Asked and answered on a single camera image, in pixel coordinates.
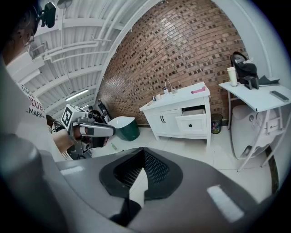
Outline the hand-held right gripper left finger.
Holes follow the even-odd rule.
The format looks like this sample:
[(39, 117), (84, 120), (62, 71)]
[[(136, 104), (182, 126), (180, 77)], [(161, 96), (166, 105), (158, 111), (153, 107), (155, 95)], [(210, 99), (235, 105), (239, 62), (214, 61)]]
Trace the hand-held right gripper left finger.
[(63, 178), (61, 206), (70, 228), (145, 228), (140, 204), (130, 188), (142, 167), (143, 148), (102, 157), (56, 163)]

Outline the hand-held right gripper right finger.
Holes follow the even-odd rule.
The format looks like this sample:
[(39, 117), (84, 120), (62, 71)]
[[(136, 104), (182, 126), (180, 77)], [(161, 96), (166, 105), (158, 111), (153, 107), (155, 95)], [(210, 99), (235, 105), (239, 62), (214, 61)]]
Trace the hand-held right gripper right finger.
[[(242, 186), (207, 163), (158, 149), (151, 151), (176, 163), (183, 179), (168, 198), (146, 201), (129, 229), (139, 233), (241, 233), (248, 229), (252, 219), (247, 215), (258, 202)], [(212, 186), (219, 186), (244, 216), (230, 223), (207, 192)]]

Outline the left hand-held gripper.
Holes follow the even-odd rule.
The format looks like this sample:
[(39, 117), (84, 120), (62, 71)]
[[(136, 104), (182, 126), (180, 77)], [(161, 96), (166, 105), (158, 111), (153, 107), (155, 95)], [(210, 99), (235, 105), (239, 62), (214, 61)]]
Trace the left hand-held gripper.
[(91, 158), (93, 149), (102, 148), (115, 134), (113, 126), (96, 122), (92, 113), (71, 104), (66, 105), (61, 123), (73, 141), (66, 150), (70, 158)]

